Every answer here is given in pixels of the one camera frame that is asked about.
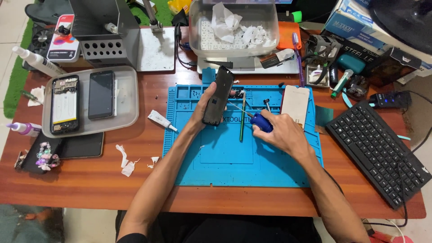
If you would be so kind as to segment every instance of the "crumpled white tissue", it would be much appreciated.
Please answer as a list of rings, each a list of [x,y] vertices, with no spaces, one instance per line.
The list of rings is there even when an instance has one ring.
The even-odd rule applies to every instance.
[[[129,177],[133,170],[135,169],[135,163],[138,162],[140,159],[138,159],[135,162],[130,161],[122,170],[121,173],[127,177]]]
[[[44,103],[44,95],[45,92],[45,86],[41,86],[40,88],[34,88],[30,91],[30,94],[34,95],[38,101],[42,102],[42,104]],[[36,101],[32,101],[31,99],[29,99],[29,102],[27,104],[27,106],[38,106],[40,105],[39,102]]]
[[[153,161],[153,165],[147,165],[147,168],[153,169],[153,167],[155,167],[155,163],[159,161],[159,157],[151,157],[151,159]]]
[[[214,5],[211,24],[214,35],[223,41],[234,43],[233,31],[238,28],[242,18],[225,8],[222,2]]]
[[[245,33],[243,34],[243,43],[248,46],[248,49],[269,47],[276,44],[276,39],[270,40],[270,37],[263,26],[242,26],[240,28]]]
[[[126,164],[129,162],[127,159],[126,159],[126,157],[127,157],[127,154],[125,153],[125,151],[124,151],[124,148],[123,148],[123,145],[115,145],[115,148],[118,150],[118,151],[120,151],[121,152],[121,154],[123,155],[123,158],[122,158],[122,160],[121,160],[121,167],[122,168],[124,168],[125,166],[126,166]]]

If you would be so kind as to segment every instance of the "white tube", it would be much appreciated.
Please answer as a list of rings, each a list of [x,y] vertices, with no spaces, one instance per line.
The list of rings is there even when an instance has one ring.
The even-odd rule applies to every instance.
[[[67,73],[65,70],[57,67],[54,63],[48,61],[39,54],[35,54],[19,46],[12,47],[12,51],[17,53],[23,60],[27,61],[30,66],[36,68],[48,76],[55,77]]]
[[[173,131],[177,131],[177,128],[175,128],[169,121],[168,119],[166,119],[165,117],[163,117],[161,114],[159,114],[159,112],[152,110],[152,112],[150,112],[150,115],[147,116],[148,119],[155,121],[157,123],[159,123],[160,125],[172,129]]]

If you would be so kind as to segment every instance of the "glue tube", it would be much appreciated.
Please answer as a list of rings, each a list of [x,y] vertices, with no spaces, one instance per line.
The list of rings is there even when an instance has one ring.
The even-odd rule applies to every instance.
[[[155,121],[157,123],[159,123],[160,125],[172,129],[173,131],[177,131],[177,128],[175,128],[169,121],[168,119],[166,119],[165,117],[163,117],[161,114],[159,114],[159,112],[152,110],[152,112],[150,112],[150,115],[147,116],[148,119]]]
[[[342,78],[339,79],[339,82],[333,89],[333,92],[331,93],[330,97],[332,98],[336,97],[336,95],[342,90],[342,88],[345,86],[346,82],[348,81],[348,79],[351,77],[353,73],[354,72],[351,69],[345,70],[345,73],[343,73]]]

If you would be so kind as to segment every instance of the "fan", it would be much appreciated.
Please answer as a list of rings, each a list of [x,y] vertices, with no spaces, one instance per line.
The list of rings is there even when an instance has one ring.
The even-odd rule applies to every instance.
[[[41,29],[33,35],[32,44],[35,48],[47,48],[52,38],[53,32],[51,30]]]

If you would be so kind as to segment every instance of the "screwdriver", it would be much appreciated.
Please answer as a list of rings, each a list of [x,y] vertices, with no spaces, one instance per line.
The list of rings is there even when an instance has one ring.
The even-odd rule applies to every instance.
[[[244,113],[246,113],[251,118],[251,124],[257,125],[262,131],[264,132],[271,132],[273,131],[273,126],[270,124],[269,120],[265,119],[260,113],[255,113],[255,115],[252,115],[251,113],[241,109],[240,107],[234,105],[230,101],[228,101],[231,105],[235,106],[237,109],[242,110]]]

